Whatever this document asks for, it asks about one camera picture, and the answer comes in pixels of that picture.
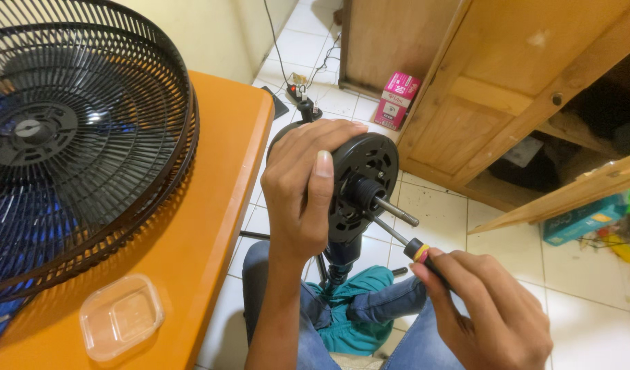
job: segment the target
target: screwdriver handle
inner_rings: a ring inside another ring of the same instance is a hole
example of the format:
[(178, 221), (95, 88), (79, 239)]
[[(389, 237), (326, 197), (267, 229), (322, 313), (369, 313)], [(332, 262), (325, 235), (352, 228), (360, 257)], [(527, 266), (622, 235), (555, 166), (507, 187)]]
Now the screwdriver handle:
[[(421, 242), (417, 238), (413, 238), (406, 245), (406, 248), (404, 248), (404, 254), (407, 255), (407, 257), (411, 258), (413, 262), (420, 263), (420, 260), (422, 260), (421, 256), (423, 253), (426, 253), (426, 249), (429, 249), (429, 246), (427, 244)], [(424, 261), (422, 262), (422, 264), (425, 265), (432, 273), (434, 273), (434, 275), (438, 276), (439, 279), (441, 279), (441, 282), (446, 289), (454, 292), (455, 294), (457, 293), (455, 289), (450, 285), (450, 282), (447, 281), (445, 276), (443, 276), (438, 267), (434, 265), (434, 262), (431, 258), (429, 258), (429, 256), (424, 257)]]

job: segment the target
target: jeans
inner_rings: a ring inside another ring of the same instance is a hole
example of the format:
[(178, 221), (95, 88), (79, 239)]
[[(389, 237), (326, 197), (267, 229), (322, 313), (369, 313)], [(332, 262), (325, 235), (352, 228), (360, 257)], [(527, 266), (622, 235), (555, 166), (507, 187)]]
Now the jeans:
[[(246, 337), (249, 344), (267, 285), (269, 248), (269, 242), (255, 243), (246, 254), (242, 268)], [(452, 298), (459, 311), (467, 315), (460, 299), (454, 294)], [(303, 281), (300, 303), (297, 369), (340, 369), (329, 356), (317, 332), (329, 324), (330, 307)], [(365, 322), (384, 322), (415, 313), (418, 313), (416, 321), (382, 369), (463, 369), (441, 340), (432, 301), (427, 297), (425, 286), (415, 276), (379, 292), (360, 294), (354, 297), (347, 309), (350, 320)]]

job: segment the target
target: green cloth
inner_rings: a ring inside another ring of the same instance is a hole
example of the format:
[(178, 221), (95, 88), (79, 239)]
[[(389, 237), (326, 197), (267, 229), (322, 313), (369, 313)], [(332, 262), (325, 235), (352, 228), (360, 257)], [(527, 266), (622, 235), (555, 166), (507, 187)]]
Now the green cloth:
[(385, 323), (362, 323), (347, 319), (347, 306), (355, 296), (393, 284), (393, 272), (383, 266), (372, 266), (338, 286), (332, 296), (322, 294), (319, 285), (307, 283), (331, 307), (331, 324), (318, 330), (329, 352), (372, 355), (393, 330), (393, 320)]

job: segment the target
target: cabinet knob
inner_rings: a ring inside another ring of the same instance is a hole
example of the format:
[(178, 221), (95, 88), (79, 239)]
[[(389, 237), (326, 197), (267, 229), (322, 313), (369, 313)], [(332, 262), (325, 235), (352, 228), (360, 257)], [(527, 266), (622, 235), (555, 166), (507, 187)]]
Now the cabinet knob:
[(564, 95), (562, 95), (562, 93), (553, 93), (550, 96), (550, 100), (553, 101), (553, 104), (555, 105), (562, 105), (562, 98), (564, 97)]

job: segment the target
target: hand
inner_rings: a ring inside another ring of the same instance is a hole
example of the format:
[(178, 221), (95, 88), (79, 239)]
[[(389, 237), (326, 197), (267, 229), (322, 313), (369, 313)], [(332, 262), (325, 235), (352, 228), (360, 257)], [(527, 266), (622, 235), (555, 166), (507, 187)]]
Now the hand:
[(271, 148), (261, 178), (270, 217), (270, 265), (279, 259), (303, 266), (324, 250), (334, 192), (330, 152), (367, 131), (360, 122), (320, 119), (288, 131)]
[(495, 258), (437, 248), (429, 249), (429, 258), (470, 314), (459, 314), (450, 291), (427, 267), (411, 265), (432, 299), (442, 340), (467, 370), (544, 368), (553, 349), (548, 316)]

